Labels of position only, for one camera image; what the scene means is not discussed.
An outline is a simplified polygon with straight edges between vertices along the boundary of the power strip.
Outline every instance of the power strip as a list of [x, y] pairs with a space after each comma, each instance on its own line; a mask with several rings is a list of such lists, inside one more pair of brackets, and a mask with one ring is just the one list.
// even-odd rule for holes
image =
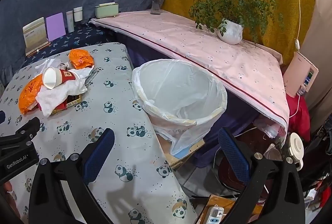
[[224, 216], [224, 208], [211, 206], [205, 216], [203, 224], [219, 224]]

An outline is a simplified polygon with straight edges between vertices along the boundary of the red fabric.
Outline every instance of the red fabric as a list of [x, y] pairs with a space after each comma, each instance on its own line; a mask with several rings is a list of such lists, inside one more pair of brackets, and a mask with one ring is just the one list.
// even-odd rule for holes
[[320, 201], [319, 207], [323, 207], [326, 204], [327, 200], [330, 198], [330, 196], [331, 196], [331, 188], [328, 187], [322, 192], [322, 199]]
[[298, 105], [298, 95], [291, 97], [286, 94], [286, 99], [289, 107], [289, 116], [296, 112], [296, 115], [289, 119], [288, 132], [295, 132], [307, 143], [310, 142], [310, 116], [307, 104], [303, 96], [300, 96], [300, 103]]

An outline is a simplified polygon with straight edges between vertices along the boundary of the digital display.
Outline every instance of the digital display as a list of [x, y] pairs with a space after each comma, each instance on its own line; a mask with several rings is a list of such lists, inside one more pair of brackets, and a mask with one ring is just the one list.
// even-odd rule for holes
[[308, 85], [308, 83], [310, 82], [310, 79], [311, 79], [312, 75], [313, 75], [313, 74], [312, 74], [311, 72], [308, 73], [308, 76], [307, 76], [307, 78], [306, 78], [305, 81], [304, 81], [304, 84], [305, 84], [305, 85]]

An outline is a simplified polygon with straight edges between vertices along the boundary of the panda print bed sheet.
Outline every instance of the panda print bed sheet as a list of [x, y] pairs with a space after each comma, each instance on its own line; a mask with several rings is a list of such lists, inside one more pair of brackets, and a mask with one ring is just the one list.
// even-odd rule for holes
[[[83, 101], [48, 118], [38, 109], [22, 116], [19, 95], [42, 61], [28, 65], [14, 75], [0, 99], [0, 110], [6, 115], [0, 135], [14, 134], [37, 116], [40, 129], [33, 142], [40, 159], [62, 161], [81, 153], [111, 128], [114, 147], [96, 181], [89, 184], [109, 218], [119, 224], [193, 224], [197, 214], [165, 159], [147, 114], [134, 98], [126, 47], [105, 43], [85, 49], [94, 57], [95, 69], [86, 81]], [[69, 61], [66, 52], [54, 57]], [[34, 165], [11, 180], [12, 196], [25, 223], [36, 169]]]

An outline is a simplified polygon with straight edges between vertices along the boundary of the red paper cup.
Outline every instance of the red paper cup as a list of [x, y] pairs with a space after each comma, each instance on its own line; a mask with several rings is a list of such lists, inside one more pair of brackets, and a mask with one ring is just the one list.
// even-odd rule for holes
[[48, 67], [43, 73], [43, 83], [48, 89], [53, 89], [68, 80], [76, 80], [74, 73], [52, 66]]

